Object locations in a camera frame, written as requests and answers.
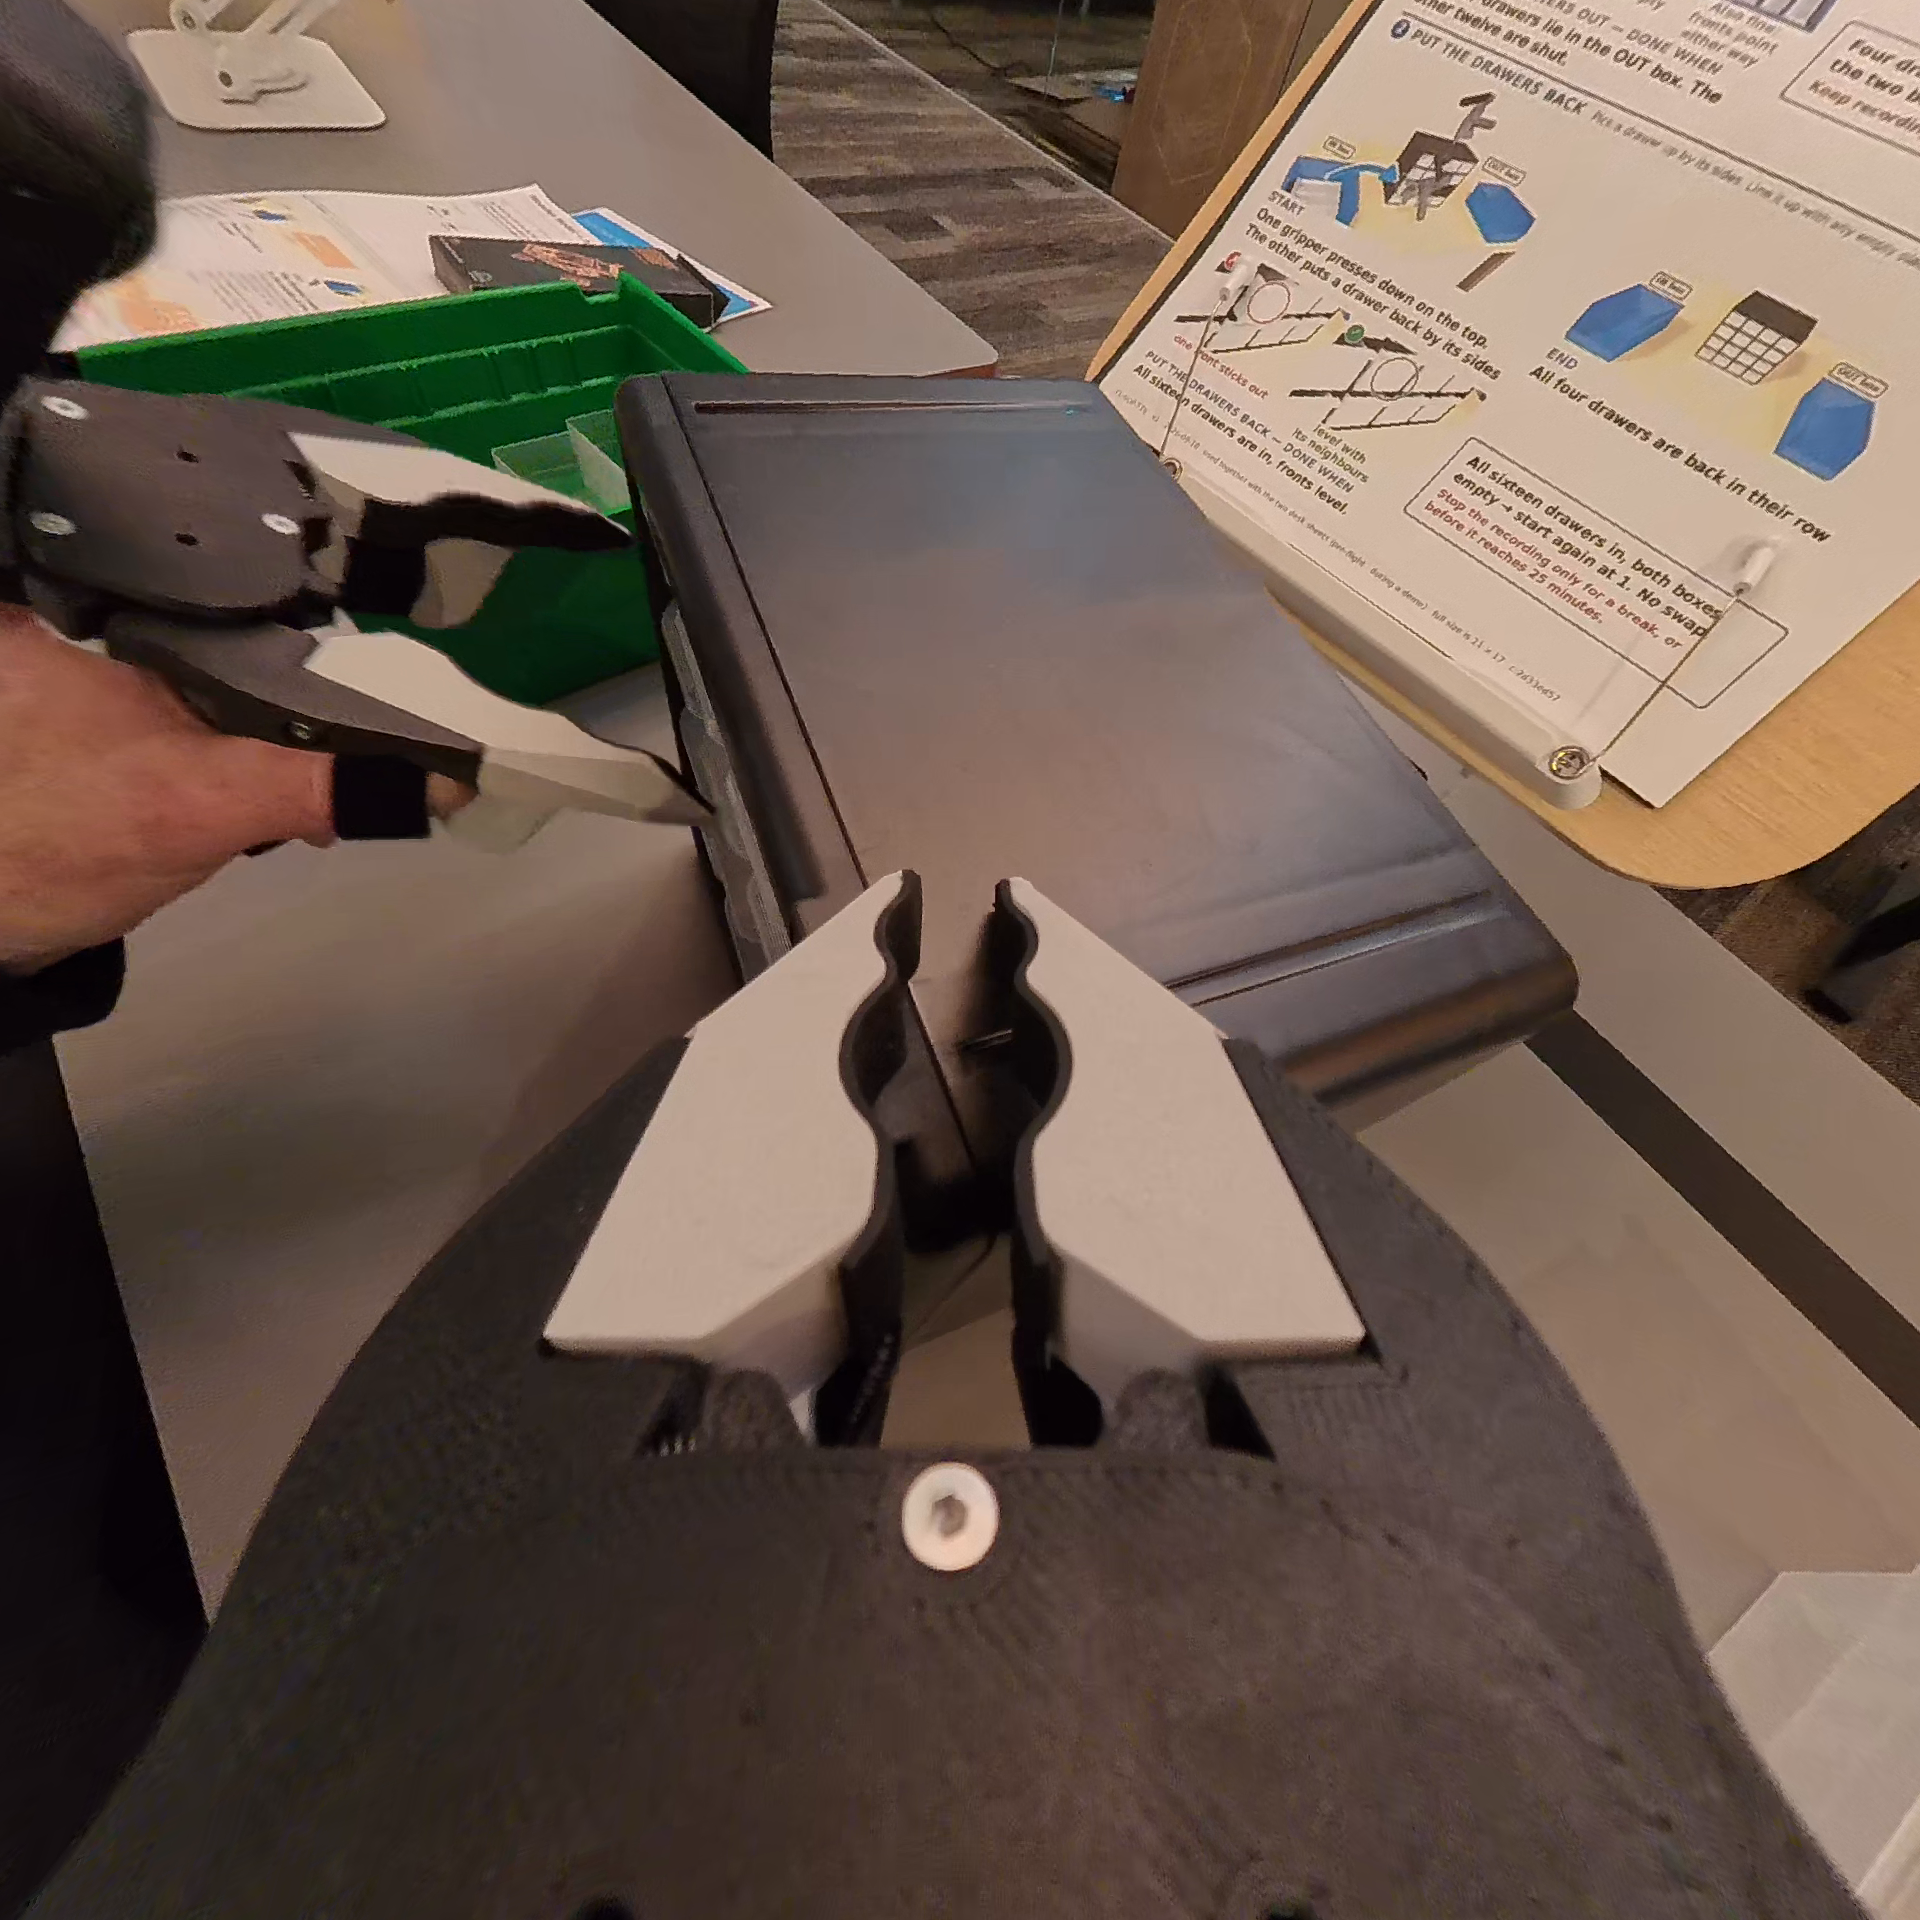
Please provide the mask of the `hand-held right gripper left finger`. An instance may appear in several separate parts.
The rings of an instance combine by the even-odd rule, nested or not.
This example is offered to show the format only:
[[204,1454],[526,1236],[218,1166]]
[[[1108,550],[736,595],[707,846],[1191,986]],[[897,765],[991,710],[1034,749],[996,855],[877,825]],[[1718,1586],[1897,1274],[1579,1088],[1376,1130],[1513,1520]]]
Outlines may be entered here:
[[873,1443],[900,1354],[897,1147],[921,881],[893,870],[707,1013],[549,1313],[561,1354],[767,1373]]

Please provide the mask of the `green plastic bin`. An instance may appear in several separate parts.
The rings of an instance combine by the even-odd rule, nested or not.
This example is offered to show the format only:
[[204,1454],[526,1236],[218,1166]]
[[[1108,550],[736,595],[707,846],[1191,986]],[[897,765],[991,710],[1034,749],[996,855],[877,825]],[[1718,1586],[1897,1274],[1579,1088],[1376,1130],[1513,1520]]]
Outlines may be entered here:
[[[549,283],[81,346],[74,366],[108,386],[305,405],[484,468],[499,447],[609,410],[635,377],[741,370],[729,350],[632,279],[602,296]],[[516,554],[463,630],[367,612],[354,623],[436,646],[468,678],[522,704],[553,704],[658,659],[643,546]]]

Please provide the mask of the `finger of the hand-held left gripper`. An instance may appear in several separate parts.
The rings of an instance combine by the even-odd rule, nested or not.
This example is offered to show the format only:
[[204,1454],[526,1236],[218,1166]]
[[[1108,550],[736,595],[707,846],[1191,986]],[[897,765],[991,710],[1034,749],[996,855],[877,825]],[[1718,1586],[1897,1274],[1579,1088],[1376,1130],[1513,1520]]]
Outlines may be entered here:
[[632,533],[594,505],[420,441],[295,432],[328,514],[311,564],[335,608],[468,626],[516,554],[609,554]]
[[671,829],[698,829],[711,815],[658,755],[491,693],[420,639],[325,630],[305,670],[477,748],[477,772],[468,777],[473,802],[448,815],[442,831],[480,849],[516,849],[565,812]]

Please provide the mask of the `black office chair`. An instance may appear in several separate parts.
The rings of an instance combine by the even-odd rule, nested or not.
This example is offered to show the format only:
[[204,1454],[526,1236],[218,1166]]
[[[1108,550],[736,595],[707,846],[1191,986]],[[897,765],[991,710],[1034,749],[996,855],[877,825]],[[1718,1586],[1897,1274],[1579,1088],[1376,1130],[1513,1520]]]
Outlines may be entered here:
[[761,155],[775,155],[777,3],[588,3]]

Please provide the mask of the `row of clear cabinet drawers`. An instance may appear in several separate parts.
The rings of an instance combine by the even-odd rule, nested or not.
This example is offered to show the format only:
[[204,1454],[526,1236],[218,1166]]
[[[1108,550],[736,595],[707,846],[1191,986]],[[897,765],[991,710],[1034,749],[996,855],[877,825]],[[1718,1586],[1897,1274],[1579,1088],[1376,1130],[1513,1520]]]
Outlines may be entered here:
[[793,947],[769,859],[754,835],[738,777],[707,682],[694,659],[676,600],[658,615],[658,659],[684,780],[710,807],[697,843],[719,905],[741,980],[754,979]]

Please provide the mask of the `black drawer cabinet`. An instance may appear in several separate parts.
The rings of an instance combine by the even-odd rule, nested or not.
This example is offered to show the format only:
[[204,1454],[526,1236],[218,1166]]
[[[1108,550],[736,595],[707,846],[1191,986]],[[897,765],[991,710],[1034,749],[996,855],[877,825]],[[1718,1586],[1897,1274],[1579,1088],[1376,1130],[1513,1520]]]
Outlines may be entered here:
[[1361,1315],[1327,1110],[1416,1096],[1575,974],[1351,687],[1082,382],[670,370],[613,416],[793,947],[921,881],[878,1104],[900,1330],[910,1244],[1011,1244],[1007,876],[1230,1044]]

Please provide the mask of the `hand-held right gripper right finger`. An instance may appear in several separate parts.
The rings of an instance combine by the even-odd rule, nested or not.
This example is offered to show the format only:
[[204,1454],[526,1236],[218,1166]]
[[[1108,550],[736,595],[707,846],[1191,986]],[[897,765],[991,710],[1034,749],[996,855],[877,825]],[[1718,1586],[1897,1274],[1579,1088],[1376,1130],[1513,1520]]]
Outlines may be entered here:
[[1345,1361],[1365,1326],[1217,1028],[1046,898],[995,885],[1025,1122],[1011,1364],[1034,1443],[1147,1373]]

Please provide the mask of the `person's left hand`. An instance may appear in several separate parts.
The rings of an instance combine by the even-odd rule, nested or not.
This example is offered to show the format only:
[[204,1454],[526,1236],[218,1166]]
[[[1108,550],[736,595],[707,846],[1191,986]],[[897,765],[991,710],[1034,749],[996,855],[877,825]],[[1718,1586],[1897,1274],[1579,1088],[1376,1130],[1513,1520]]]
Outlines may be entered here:
[[131,933],[238,855],[335,843],[331,755],[230,736],[3,608],[3,971]]

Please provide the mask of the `blue header instruction sheet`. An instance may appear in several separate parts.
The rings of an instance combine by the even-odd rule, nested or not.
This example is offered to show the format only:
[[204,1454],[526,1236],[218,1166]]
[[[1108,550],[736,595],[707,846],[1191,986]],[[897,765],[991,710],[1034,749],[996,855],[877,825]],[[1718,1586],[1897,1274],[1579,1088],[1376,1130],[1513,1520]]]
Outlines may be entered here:
[[691,273],[698,273],[715,291],[715,316],[701,322],[707,330],[734,322],[734,320],[754,316],[754,314],[772,308],[772,302],[761,299],[749,288],[725,276],[719,268],[711,268],[710,264],[694,258],[691,253],[680,250],[676,245],[658,240],[655,233],[639,229],[636,222],[621,218],[617,213],[613,213],[607,206],[577,210],[573,215],[573,222],[577,229],[584,229],[600,245],[651,248],[655,253],[667,253],[675,264],[680,264]]

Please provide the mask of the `clear plastic bin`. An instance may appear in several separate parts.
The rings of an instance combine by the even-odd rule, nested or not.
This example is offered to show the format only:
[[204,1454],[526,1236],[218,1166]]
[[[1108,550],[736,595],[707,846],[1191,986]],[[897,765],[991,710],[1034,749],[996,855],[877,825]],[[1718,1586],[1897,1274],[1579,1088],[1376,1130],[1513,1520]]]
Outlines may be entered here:
[[1720,1690],[1874,1918],[1916,1914],[1916,1571],[1780,1573],[1710,1649]]

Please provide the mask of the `black model kit box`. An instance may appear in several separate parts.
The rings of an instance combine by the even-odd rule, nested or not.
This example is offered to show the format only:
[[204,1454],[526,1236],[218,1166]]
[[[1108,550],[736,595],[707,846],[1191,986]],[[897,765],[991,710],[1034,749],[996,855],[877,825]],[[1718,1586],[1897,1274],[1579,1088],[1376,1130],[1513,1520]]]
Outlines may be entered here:
[[711,330],[729,312],[717,279],[652,241],[433,233],[428,254],[447,293],[576,284],[586,296],[609,296],[628,276],[701,330]]

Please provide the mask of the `printed instruction sheet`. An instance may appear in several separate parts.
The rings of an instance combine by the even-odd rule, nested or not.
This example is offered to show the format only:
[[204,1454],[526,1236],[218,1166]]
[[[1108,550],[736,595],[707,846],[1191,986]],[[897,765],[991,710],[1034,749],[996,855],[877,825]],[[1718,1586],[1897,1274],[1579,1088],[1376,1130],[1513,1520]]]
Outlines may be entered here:
[[86,293],[58,351],[442,296],[430,236],[584,241],[537,186],[473,197],[256,191],[164,198],[139,265]]

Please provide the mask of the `person's dark clothing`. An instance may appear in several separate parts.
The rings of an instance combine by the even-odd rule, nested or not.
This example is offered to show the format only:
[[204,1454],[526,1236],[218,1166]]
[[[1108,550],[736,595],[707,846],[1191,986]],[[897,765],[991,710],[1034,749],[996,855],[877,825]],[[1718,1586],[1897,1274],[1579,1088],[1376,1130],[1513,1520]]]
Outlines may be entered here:
[[3,979],[3,1914],[137,1760],[204,1600],[54,1040],[102,1022],[124,944]]

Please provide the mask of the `white metal stand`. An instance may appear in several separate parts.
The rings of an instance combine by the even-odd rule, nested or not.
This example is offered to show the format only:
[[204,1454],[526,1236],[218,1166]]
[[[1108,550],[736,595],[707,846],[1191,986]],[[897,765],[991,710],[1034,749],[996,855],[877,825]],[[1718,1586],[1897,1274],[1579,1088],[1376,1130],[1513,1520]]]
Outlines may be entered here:
[[375,131],[386,113],[311,29],[335,3],[170,3],[167,25],[124,34],[145,88],[186,131]]

